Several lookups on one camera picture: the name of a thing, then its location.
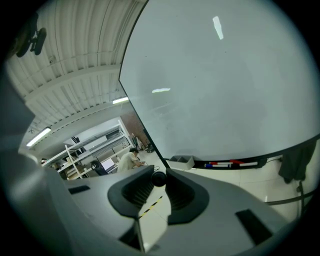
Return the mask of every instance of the dark fabric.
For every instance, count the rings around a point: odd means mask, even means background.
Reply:
[[[137,147],[138,146],[137,137],[133,136],[132,140],[133,140],[135,147]]]
[[[316,143],[315,141],[307,146],[283,154],[279,175],[288,180],[304,180],[306,177],[307,164],[314,154]]]

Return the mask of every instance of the ceiling light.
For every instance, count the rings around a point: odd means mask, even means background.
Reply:
[[[224,39],[224,34],[222,33],[222,27],[220,24],[219,17],[215,16],[212,20],[213,20],[215,31],[217,32],[220,40]]]
[[[123,98],[118,98],[118,99],[115,99],[112,101],[112,104],[117,104],[119,102],[125,102],[125,101],[128,101],[128,97],[123,97]]]
[[[51,128],[46,127],[44,130],[42,130],[37,136],[35,136],[30,142],[26,145],[27,147],[31,147],[33,144],[35,144],[38,140],[40,140],[43,136],[45,136],[47,133],[51,131]]]
[[[170,88],[162,88],[162,89],[154,89],[152,91],[152,93],[160,93],[160,92],[166,92],[166,91],[170,91]]]

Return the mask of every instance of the black cable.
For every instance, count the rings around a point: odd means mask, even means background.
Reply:
[[[154,167],[154,171],[156,172],[156,171],[159,171],[160,170],[160,167],[159,166],[155,166]]]
[[[290,199],[285,199],[285,200],[279,200],[279,201],[269,201],[269,202],[265,202],[267,205],[269,206],[277,206],[277,205],[284,205],[284,204],[289,204],[289,203],[293,203],[293,202],[296,202],[296,201],[299,201],[301,200],[302,198],[307,198],[307,197],[310,197],[312,196],[314,193],[316,192],[316,190],[313,190],[309,193],[306,193],[304,194],[303,196],[300,195],[300,196],[297,196],[297,197],[294,197],[294,198],[290,198]]]

